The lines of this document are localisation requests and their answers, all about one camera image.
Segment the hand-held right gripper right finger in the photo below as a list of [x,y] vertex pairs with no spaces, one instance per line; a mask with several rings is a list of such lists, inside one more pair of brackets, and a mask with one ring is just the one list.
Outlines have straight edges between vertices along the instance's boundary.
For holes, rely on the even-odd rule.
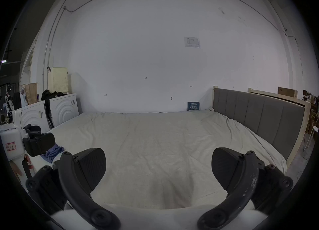
[[213,151],[212,172],[226,199],[197,221],[200,230],[219,230],[233,221],[249,201],[270,215],[293,188],[293,180],[274,164],[265,165],[253,150],[245,154],[220,147]]

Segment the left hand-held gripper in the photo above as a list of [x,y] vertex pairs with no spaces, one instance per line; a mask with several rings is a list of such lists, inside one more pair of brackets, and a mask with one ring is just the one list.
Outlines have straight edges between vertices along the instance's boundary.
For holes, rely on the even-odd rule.
[[41,135],[35,138],[23,138],[22,129],[14,124],[0,125],[0,134],[2,144],[7,159],[13,160],[26,154],[31,157],[46,154],[46,152],[55,145],[55,137],[52,133],[42,134],[38,125],[26,125],[23,130],[28,135]]

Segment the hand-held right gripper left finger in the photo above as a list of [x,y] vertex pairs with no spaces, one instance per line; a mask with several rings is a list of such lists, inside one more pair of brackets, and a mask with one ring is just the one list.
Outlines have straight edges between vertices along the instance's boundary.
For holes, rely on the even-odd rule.
[[118,217],[91,198],[105,172],[106,156],[101,148],[89,148],[75,155],[64,151],[53,167],[45,165],[28,178],[26,188],[38,206],[50,215],[69,202],[94,228],[119,230]]

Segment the person's left hand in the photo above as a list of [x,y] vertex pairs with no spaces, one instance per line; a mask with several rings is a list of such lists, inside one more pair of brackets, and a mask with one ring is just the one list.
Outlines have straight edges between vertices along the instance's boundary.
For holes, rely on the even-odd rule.
[[10,160],[10,166],[18,179],[20,184],[25,184],[25,181],[27,179],[26,171],[23,168],[22,162],[26,160],[27,166],[30,170],[30,173],[34,173],[34,166],[28,156],[28,154],[24,154],[23,156],[17,157],[14,160]]

